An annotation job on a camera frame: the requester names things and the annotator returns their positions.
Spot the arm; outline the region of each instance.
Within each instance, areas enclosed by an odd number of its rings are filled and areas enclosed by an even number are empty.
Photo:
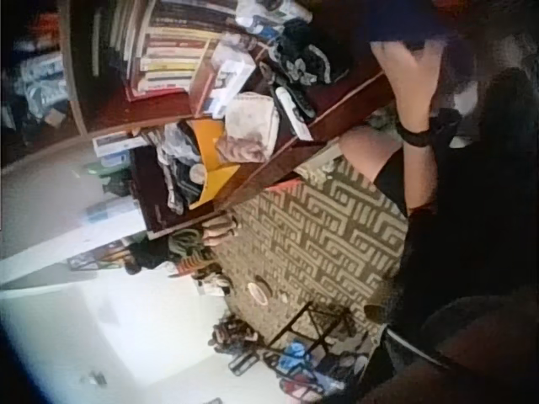
[[[415,133],[428,130],[444,44],[427,41],[421,55],[416,56],[402,42],[373,42],[371,48],[391,83],[403,127]],[[430,146],[404,143],[403,152],[404,198],[411,214],[434,201],[438,173]]]

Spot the wrist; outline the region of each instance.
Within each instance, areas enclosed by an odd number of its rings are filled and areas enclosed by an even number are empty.
[[[413,107],[411,110],[405,108],[399,108],[397,105],[398,119],[404,129],[413,132],[420,133],[429,129],[429,108]]]

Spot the black watch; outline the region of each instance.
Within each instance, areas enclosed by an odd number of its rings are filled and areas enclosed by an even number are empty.
[[[409,145],[416,147],[427,147],[430,145],[430,129],[419,133],[410,132],[400,122],[397,122],[397,133]]]

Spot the carpet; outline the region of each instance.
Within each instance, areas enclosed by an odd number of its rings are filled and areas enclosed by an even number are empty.
[[[377,329],[362,308],[381,279],[398,270],[407,222],[342,157],[330,175],[323,184],[265,191],[236,206],[239,235],[214,248],[234,284],[231,310],[265,338],[309,300],[347,306],[359,331]],[[273,291],[267,306],[248,293],[256,275]]]

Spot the patterned rug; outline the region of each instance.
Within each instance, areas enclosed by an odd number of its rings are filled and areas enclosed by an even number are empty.
[[[309,300],[347,306],[360,330],[376,330],[362,308],[379,281],[398,269],[407,222],[342,157],[324,184],[266,191],[235,211],[243,226],[238,237],[215,247],[234,283],[227,298],[233,311],[265,338]],[[267,306],[247,290],[256,275],[273,291]]]

